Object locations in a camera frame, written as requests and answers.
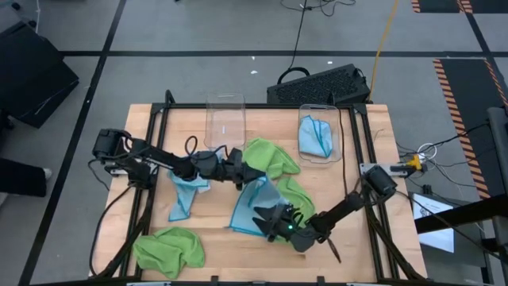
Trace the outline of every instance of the light blue cloth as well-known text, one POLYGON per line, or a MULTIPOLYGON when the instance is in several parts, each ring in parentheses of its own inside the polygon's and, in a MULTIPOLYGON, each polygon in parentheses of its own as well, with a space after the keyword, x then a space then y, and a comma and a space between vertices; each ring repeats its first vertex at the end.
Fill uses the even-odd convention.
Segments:
POLYGON ((277 203, 287 203, 273 183, 266 177, 258 178, 245 185, 237 200, 229 227, 245 234, 264 236, 252 218, 261 218, 254 207, 273 207, 277 203))
POLYGON ((298 148, 301 153, 328 158, 333 150, 330 124, 319 119, 313 120, 310 115, 300 119, 298 148))
POLYGON ((210 182, 204 180, 201 176, 198 176, 196 180, 187 182, 182 180, 178 176, 175 176, 173 172, 169 171, 168 176, 175 183, 177 201, 171 208, 169 213, 169 221, 175 222, 189 218, 191 215, 191 206, 194 202, 196 192, 204 192, 210 189, 210 182))

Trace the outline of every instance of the green cloth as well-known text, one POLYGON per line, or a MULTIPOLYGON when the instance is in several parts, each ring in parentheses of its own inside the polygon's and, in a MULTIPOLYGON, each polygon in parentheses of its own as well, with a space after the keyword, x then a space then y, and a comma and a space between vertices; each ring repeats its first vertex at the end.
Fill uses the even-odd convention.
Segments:
POLYGON ((263 138, 255 138, 247 143, 243 159, 250 167, 266 172, 270 179, 276 179, 283 173, 300 173, 300 167, 282 147, 263 138))
POLYGON ((303 219, 300 226, 305 226, 305 221, 315 214, 314 203, 309 194, 291 177, 283 177, 277 183, 280 195, 286 198, 294 207, 300 209, 303 219))
POLYGON ((134 257, 142 269, 157 270, 176 279, 183 266, 201 268, 205 252, 197 234, 182 227, 170 227, 134 242, 134 257))

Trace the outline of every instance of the gray floor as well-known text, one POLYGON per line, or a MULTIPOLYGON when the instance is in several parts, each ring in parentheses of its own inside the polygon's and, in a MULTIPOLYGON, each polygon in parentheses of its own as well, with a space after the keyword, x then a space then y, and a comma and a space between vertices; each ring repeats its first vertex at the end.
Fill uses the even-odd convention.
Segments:
MULTIPOLYGON (((34 2, 27 10, 35 10, 34 2)), ((118 0, 40 0, 40 35, 64 51, 99 51, 104 45, 118 0)), ((289 6, 300 1, 286 0, 289 6)), ((299 48, 302 50, 377 49, 391 10, 389 0, 357 0, 355 6, 337 6, 336 15, 306 14, 299 48)), ((291 50, 300 14, 284 9, 277 1, 253 0, 128 0, 114 38, 112 50, 291 50)), ((499 27, 508 15, 475 15, 487 43, 494 51, 508 51, 508 39, 499 27)), ((385 43, 391 51, 480 51, 464 14, 416 14, 409 1, 402 1, 385 43)), ((508 75, 508 59, 496 59, 508 75)), ((21 123, 3 143, 3 157, 53 169, 51 190, 75 126, 84 96, 94 73, 97 57, 67 57, 65 62, 80 78, 80 85, 41 129, 21 123)), ((286 70, 290 57, 109 57, 98 84, 86 124, 63 187, 50 231, 32 283, 86 278, 87 257, 93 230, 104 209, 106 190, 86 168, 99 129, 122 128, 129 105, 162 101, 171 89, 177 102, 204 102, 208 93, 239 92, 247 102, 266 102, 266 87, 286 70)), ((355 64, 368 80, 371 57, 297 57, 295 66, 311 73, 355 64)), ((381 58, 373 100, 388 105, 397 141, 416 149, 426 142, 456 134, 432 58, 381 58)), ((437 161, 464 161, 457 141, 439 149, 437 161)), ((471 184, 468 168, 457 165, 448 174, 471 184)), ((432 184, 440 195, 467 201, 479 199, 476 190, 459 190, 436 170, 420 179, 432 184)), ((408 182, 411 191, 419 191, 408 182)), ((26 262, 48 198, 10 196, 0 206, 0 284, 15 285, 26 262)), ((450 257, 424 248, 429 276, 442 282, 464 284, 481 281, 471 252, 450 257)))

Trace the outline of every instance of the yellow cable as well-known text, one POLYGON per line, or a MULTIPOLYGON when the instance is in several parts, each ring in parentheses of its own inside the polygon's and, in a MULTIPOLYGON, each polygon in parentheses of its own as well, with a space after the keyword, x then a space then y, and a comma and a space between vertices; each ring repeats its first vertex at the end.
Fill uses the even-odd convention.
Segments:
POLYGON ((395 0, 394 6, 391 8, 390 17, 388 18, 387 26, 384 28, 383 37, 381 43, 379 43, 378 52, 375 54, 374 69, 372 70, 372 81, 371 81, 371 93, 368 94, 368 100, 372 99, 372 92, 374 92, 375 83, 375 69, 378 67, 378 58, 381 50, 383 49, 384 41, 387 39, 388 32, 390 31, 391 21, 394 19, 395 13, 397 12, 398 0, 395 0))

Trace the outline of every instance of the wooden tabletop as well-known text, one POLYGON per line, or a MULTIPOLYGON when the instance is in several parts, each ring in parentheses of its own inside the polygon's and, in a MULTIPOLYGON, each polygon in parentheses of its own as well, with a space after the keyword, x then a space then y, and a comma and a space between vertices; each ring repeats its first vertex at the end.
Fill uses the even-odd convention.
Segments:
MULTIPOLYGON (((144 138, 148 127, 151 105, 132 105, 125 129, 134 137, 144 138)), ((298 163, 298 110, 246 110, 247 139, 262 137, 282 146, 298 163)), ((352 190, 359 177, 358 162, 352 139, 348 111, 343 110, 344 159, 346 181, 352 190)), ((374 138, 375 154, 379 163, 398 161, 393 129, 387 106, 369 105, 368 117, 374 138)), ((158 137, 160 116, 156 122, 153 144, 158 137)), ((364 131, 358 116, 358 128, 364 160, 368 162, 364 131)), ((164 150, 184 156, 184 142, 195 135, 199 139, 198 150, 206 149, 206 110, 173 109, 169 112, 164 150)), ((344 198, 342 162, 329 168, 302 168, 293 176, 310 194, 316 211, 327 211, 344 198)), ((404 180, 395 179, 398 190, 406 192, 404 180)), ((113 178, 106 203, 110 203, 125 190, 125 176, 113 178)), ((210 191, 197 194, 187 220, 169 222, 171 206, 176 201, 175 187, 161 169, 157 182, 156 201, 153 206, 150 233, 169 226, 182 226, 194 231, 205 250, 205 266, 201 269, 184 268, 178 280, 208 281, 213 275, 221 281, 287 281, 314 282, 316 276, 324 276, 327 282, 375 282, 374 263, 368 236, 364 210, 357 211, 339 221, 330 238, 337 247, 342 263, 339 264, 325 244, 316 244, 305 253, 297 253, 290 245, 268 243, 263 238, 236 233, 229 225, 238 195, 232 183, 212 182, 210 191)), ((134 191, 119 200, 104 218, 94 252, 94 267, 101 271, 125 240, 127 225, 133 204, 134 191)), ((386 202, 394 243, 409 263, 423 276, 425 265, 421 255, 418 235, 414 226, 410 203, 401 195, 394 195, 386 202)), ((389 277, 386 251, 382 247, 384 275, 389 277)), ((133 274, 131 259, 129 274, 133 274)), ((143 271, 143 280, 166 280, 162 274, 143 271)))

